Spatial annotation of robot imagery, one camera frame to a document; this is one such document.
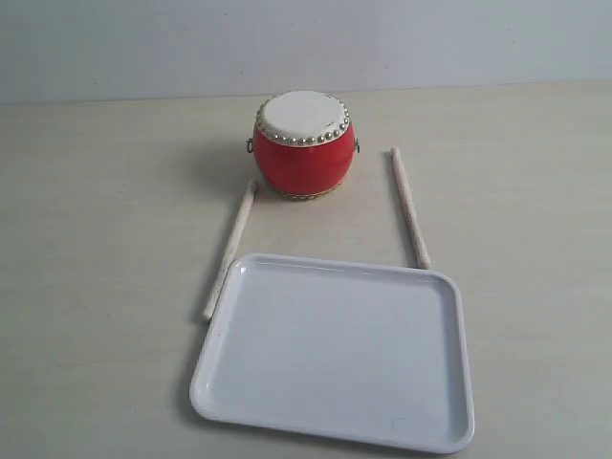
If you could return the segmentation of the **small red drum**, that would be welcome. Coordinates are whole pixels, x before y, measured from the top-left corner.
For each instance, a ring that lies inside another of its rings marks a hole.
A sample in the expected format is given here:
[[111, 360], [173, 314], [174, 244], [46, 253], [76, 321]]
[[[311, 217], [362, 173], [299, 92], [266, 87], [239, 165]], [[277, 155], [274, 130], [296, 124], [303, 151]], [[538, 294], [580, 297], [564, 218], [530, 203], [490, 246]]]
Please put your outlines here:
[[266, 183], [296, 200], [342, 183], [360, 146], [349, 109], [310, 90], [277, 94], [258, 108], [247, 151]]

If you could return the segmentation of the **wooden drumstick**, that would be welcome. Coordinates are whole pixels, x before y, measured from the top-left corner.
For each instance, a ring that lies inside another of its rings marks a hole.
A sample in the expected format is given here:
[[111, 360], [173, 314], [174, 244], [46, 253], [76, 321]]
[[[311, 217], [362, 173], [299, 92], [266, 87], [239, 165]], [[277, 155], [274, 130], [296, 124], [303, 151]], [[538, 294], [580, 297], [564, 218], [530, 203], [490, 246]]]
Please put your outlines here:
[[256, 180], [249, 180], [245, 193], [238, 206], [238, 210], [236, 211], [233, 223], [229, 228], [229, 235], [222, 253], [221, 261], [219, 263], [219, 269], [214, 278], [214, 282], [209, 292], [208, 301], [203, 312], [205, 321], [210, 321], [214, 315], [219, 296], [223, 289], [225, 278], [228, 274], [230, 265], [233, 262], [234, 256], [236, 255], [243, 231], [247, 225], [258, 188], [259, 183]]
[[426, 248], [426, 241], [418, 221], [416, 207], [412, 199], [411, 188], [408, 182], [407, 172], [404, 166], [401, 151], [398, 147], [393, 146], [390, 153], [400, 205], [404, 215], [406, 228], [410, 236], [411, 246], [414, 251], [417, 266], [421, 270], [429, 270], [431, 267], [431, 260]]

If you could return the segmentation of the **white plastic tray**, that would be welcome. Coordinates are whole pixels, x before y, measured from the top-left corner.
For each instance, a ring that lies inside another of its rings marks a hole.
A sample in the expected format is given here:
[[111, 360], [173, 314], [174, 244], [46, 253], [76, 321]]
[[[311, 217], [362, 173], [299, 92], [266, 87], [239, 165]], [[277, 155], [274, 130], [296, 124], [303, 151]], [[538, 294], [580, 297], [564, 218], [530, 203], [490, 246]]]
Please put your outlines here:
[[203, 418], [448, 454], [474, 433], [461, 294], [432, 270], [251, 253], [190, 383]]

